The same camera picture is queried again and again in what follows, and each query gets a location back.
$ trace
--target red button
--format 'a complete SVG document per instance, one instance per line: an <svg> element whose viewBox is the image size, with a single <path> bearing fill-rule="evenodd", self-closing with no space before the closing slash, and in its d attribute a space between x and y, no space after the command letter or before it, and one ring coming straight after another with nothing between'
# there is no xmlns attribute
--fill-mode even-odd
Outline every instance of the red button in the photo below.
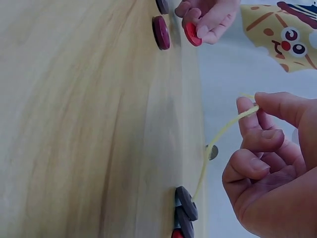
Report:
<svg viewBox="0 0 317 238"><path fill-rule="evenodd" d="M193 23L187 23L184 30L188 41L193 46L200 46L203 43L203 40L197 37L196 26Z"/></svg>
<svg viewBox="0 0 317 238"><path fill-rule="evenodd" d="M175 229L173 231L172 238L184 238L184 236L179 229Z"/></svg>

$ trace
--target dark red button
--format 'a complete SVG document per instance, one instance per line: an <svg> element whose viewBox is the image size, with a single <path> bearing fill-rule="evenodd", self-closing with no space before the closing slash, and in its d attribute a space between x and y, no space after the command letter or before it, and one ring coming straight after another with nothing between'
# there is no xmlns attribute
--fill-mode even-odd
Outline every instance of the dark red button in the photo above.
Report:
<svg viewBox="0 0 317 238"><path fill-rule="evenodd" d="M168 50L170 47L168 28L162 16L152 20L152 28L155 40L161 50Z"/></svg>
<svg viewBox="0 0 317 238"><path fill-rule="evenodd" d="M175 229L172 233L172 238L184 238L180 229Z"/></svg>
<svg viewBox="0 0 317 238"><path fill-rule="evenodd" d="M192 196L186 188L180 186L175 191L175 200L179 199L186 215L190 221L198 220L198 210L196 204L192 202Z"/></svg>
<svg viewBox="0 0 317 238"><path fill-rule="evenodd" d="M187 23L184 31L188 41L193 46L200 46L203 43L203 40L197 37L196 26L193 23Z"/></svg>
<svg viewBox="0 0 317 238"><path fill-rule="evenodd" d="M158 9L161 14L168 14L168 3L167 0L156 0Z"/></svg>

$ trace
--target button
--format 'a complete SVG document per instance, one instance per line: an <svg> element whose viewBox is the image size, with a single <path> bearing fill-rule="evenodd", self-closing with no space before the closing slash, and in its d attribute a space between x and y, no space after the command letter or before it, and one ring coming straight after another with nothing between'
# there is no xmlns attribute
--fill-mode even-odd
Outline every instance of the button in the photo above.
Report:
<svg viewBox="0 0 317 238"><path fill-rule="evenodd" d="M170 47L168 28L162 16L152 19L152 28L155 40L161 50L168 50Z"/></svg>
<svg viewBox="0 0 317 238"><path fill-rule="evenodd" d="M179 220L176 215L176 212L174 212L174 229L179 229L179 228L180 228Z"/></svg>
<svg viewBox="0 0 317 238"><path fill-rule="evenodd" d="M184 31L188 41L193 46L200 46L203 43L203 40L197 37L196 26L193 23L187 23Z"/></svg>
<svg viewBox="0 0 317 238"><path fill-rule="evenodd" d="M193 223L188 219L186 213L183 210L183 207L176 207L175 213L178 218L184 238L194 238L195 233Z"/></svg>
<svg viewBox="0 0 317 238"><path fill-rule="evenodd" d="M156 0L158 9L161 14L168 14L168 3L167 0Z"/></svg>
<svg viewBox="0 0 317 238"><path fill-rule="evenodd" d="M218 147L214 145L211 149L211 153L208 155L209 160L213 160L214 158L216 158L218 153Z"/></svg>
<svg viewBox="0 0 317 238"><path fill-rule="evenodd" d="M180 229L175 229L172 233L172 238L184 238Z"/></svg>
<svg viewBox="0 0 317 238"><path fill-rule="evenodd" d="M198 211L196 204L192 202L192 196L183 186L180 186L176 189L175 192L175 206L177 205L177 200L179 199L180 204L182 205L186 215L190 221L198 220Z"/></svg>

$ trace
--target brown button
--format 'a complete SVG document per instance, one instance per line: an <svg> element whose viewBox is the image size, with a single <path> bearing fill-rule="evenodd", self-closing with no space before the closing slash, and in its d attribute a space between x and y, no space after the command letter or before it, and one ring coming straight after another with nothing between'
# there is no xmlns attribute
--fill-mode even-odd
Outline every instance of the brown button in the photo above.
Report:
<svg viewBox="0 0 317 238"><path fill-rule="evenodd" d="M162 16L152 19L152 28L155 40L161 50L168 50L170 47L168 28Z"/></svg>
<svg viewBox="0 0 317 238"><path fill-rule="evenodd" d="M156 0L158 9L161 14L168 14L168 3L167 0Z"/></svg>

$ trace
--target finger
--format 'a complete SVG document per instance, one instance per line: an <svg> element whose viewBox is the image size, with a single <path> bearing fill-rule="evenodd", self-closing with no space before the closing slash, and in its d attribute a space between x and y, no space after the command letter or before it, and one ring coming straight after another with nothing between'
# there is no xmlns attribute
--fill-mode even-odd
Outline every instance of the finger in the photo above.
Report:
<svg viewBox="0 0 317 238"><path fill-rule="evenodd" d="M218 26L209 31L206 36L203 37L203 42L211 45L217 43L226 30L232 25L235 15L236 13L233 15L227 15Z"/></svg>
<svg viewBox="0 0 317 238"><path fill-rule="evenodd" d="M188 12L190 9L191 4L188 1L182 1L179 6L175 9L175 14L178 17L183 18L185 14Z"/></svg>
<svg viewBox="0 0 317 238"><path fill-rule="evenodd" d="M220 1L207 12L197 24L197 36L203 38L209 31L217 27L227 15L234 12L236 4Z"/></svg>
<svg viewBox="0 0 317 238"><path fill-rule="evenodd" d="M258 119L260 126L263 129L278 129L278 127L273 122L272 116L265 113L262 109L258 111ZM300 170L305 169L303 168L304 159L300 147L297 144L291 142L289 139L284 138L284 142L281 147L276 150L276 154L282 158L287 165L293 165L297 160L302 161L301 164L298 164L299 166L296 166L298 173L301 174L302 172L300 172Z"/></svg>
<svg viewBox="0 0 317 238"><path fill-rule="evenodd" d="M278 150L284 141L282 130L250 130L244 137L241 148L252 151L258 158L267 163L274 173L286 166L282 158L273 153Z"/></svg>
<svg viewBox="0 0 317 238"><path fill-rule="evenodd" d="M277 128L273 123L272 117L267 113L284 119L298 127L305 107L309 107L308 99L300 98L289 93L257 93L256 102L261 107L261 110L258 112L258 118L263 129ZM306 170L300 147L287 138L285 138L281 148L276 151L276 154L280 156L287 165L295 165L298 175L301 175Z"/></svg>
<svg viewBox="0 0 317 238"><path fill-rule="evenodd" d="M237 109L239 114L247 111L252 107L254 107L254 104L249 98L241 97L237 99ZM244 137L251 129L262 129L259 125L258 117L256 114L252 114L239 120L239 127L242 137Z"/></svg>
<svg viewBox="0 0 317 238"><path fill-rule="evenodd" d="M182 20L183 28L188 22L196 23L202 12L198 8L192 8L185 14Z"/></svg>
<svg viewBox="0 0 317 238"><path fill-rule="evenodd" d="M285 161L276 153L264 153L261 157L261 160L270 166L269 172L271 174L280 171L285 166L287 166Z"/></svg>
<svg viewBox="0 0 317 238"><path fill-rule="evenodd" d="M251 151L236 151L222 174L222 183L231 204L234 206L239 196L251 185L250 179L261 180L268 173L269 165Z"/></svg>
<svg viewBox="0 0 317 238"><path fill-rule="evenodd" d="M284 142L282 130L250 130L243 138L241 148L248 149L253 153L274 152Z"/></svg>
<svg viewBox="0 0 317 238"><path fill-rule="evenodd" d="M310 100L290 93L256 93L255 100L266 113L298 127Z"/></svg>
<svg viewBox="0 0 317 238"><path fill-rule="evenodd" d="M263 109L259 109L257 112L259 124L262 127L263 130L276 130L279 129L274 121L273 117L269 114L267 114Z"/></svg>

